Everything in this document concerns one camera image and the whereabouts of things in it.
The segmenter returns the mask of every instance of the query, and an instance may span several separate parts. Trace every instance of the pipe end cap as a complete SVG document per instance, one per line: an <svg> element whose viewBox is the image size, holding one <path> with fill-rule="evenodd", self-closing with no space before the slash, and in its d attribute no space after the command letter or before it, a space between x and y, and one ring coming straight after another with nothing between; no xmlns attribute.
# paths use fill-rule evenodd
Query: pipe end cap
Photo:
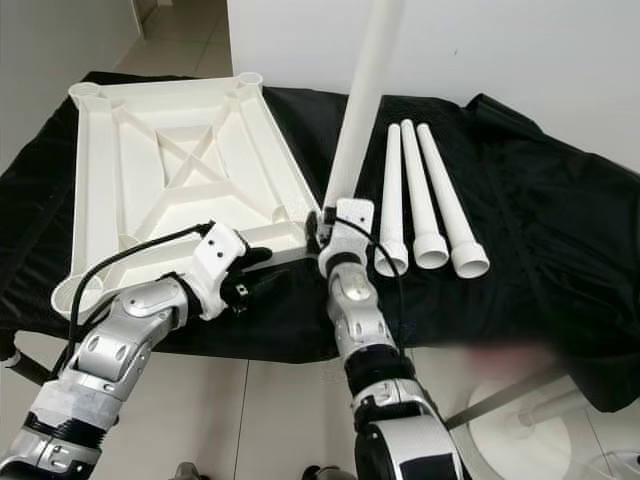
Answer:
<svg viewBox="0 0 640 480"><path fill-rule="evenodd" d="M482 245L467 242L451 250L451 262L460 278L478 278L489 270L489 259Z"/></svg>
<svg viewBox="0 0 640 480"><path fill-rule="evenodd" d="M409 252L407 251L407 247L404 246L404 243L387 240L386 242L382 242L382 246L387 250L387 253L393 260L398 273L400 275L407 273L407 270L409 269ZM391 270L389 262L387 262L387 259L384 258L384 255L378 249L376 249L374 265L376 267L376 271L380 275L384 277L393 277L393 270Z"/></svg>
<svg viewBox="0 0 640 480"><path fill-rule="evenodd" d="M432 270L449 260L447 242L439 233L425 233L413 242L413 256L418 267Z"/></svg>

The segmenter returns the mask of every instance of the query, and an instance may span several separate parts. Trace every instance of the white wall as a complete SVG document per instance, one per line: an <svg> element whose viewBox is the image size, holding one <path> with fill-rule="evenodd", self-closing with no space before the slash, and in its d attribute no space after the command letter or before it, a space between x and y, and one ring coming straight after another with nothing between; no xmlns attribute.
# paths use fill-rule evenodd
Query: white wall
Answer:
<svg viewBox="0 0 640 480"><path fill-rule="evenodd" d="M131 0L2 0L0 172L70 85L111 70L138 36Z"/></svg>
<svg viewBox="0 0 640 480"><path fill-rule="evenodd" d="M348 91L369 2L229 0L234 71ZM638 19L638 0L407 0L388 92L484 92L640 170Z"/></svg>

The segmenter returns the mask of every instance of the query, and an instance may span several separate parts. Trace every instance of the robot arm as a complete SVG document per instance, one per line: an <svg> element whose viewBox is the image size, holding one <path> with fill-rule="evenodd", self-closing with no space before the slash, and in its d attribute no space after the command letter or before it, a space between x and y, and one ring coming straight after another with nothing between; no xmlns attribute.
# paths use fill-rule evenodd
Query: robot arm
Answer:
<svg viewBox="0 0 640 480"><path fill-rule="evenodd" d="M43 385L0 460L0 478L89 478L102 439L115 424L153 347L189 318L218 316L227 307L227 272L248 253L233 230L216 224L194 251L192 268L184 276L122 291L59 378Z"/></svg>
<svg viewBox="0 0 640 480"><path fill-rule="evenodd" d="M342 199L336 216L369 232L373 204ZM359 480L461 480L460 457L437 412L400 353L367 278L368 240L334 223L319 256L328 278L329 317L353 395Z"/></svg>

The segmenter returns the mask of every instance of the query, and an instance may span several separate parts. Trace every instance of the floor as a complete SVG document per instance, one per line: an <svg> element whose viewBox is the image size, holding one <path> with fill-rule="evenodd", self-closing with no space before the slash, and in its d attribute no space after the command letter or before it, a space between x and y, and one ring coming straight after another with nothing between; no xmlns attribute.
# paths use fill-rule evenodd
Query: floor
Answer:
<svg viewBox="0 0 640 480"><path fill-rule="evenodd" d="M144 25L145 40L116 67L140 75L219 77L232 74L229 26L223 0L175 0ZM18 343L51 365L62 342L22 333ZM441 413L460 407L469 385L464 353L415 349L419 379ZM37 388L3 373L0 450L24 419ZM571 385L558 386L560 389ZM336 464L354 472L349 392L339 361L285 365L156 353L108 435L97 480L169 478L181 461L195 462L214 480L297 480L310 464ZM637 449L640 405L613 415L579 412L585 447L580 462L602 452ZM602 461L597 468L612 476ZM593 468L580 479L607 478Z"/></svg>

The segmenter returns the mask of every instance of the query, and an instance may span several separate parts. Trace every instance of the black cloth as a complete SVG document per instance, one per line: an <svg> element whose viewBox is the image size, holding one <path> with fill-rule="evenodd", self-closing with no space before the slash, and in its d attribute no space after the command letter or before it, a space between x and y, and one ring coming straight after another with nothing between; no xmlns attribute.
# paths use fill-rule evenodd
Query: black cloth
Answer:
<svg viewBox="0 0 640 480"><path fill-rule="evenodd" d="M91 73L100 84L160 80ZM264 88L269 105L318 202L326 188L346 96ZM452 181L491 259L480 279L450 265L404 277L406 346L540 341L603 411L640 396L638 220L640 178L597 155L545 135L530 119L480 95L466 108L435 98L384 97L357 196L380 207L386 128L428 122ZM68 273L73 225L77 113L70 100L49 119L0 179L0 327L64 337L49 306ZM405 239L413 242L405 195ZM275 270L287 282L242 318L226 312L193 321L158 350L282 362L334 357L326 282L314 260ZM393 280L371 270L397 335Z"/></svg>

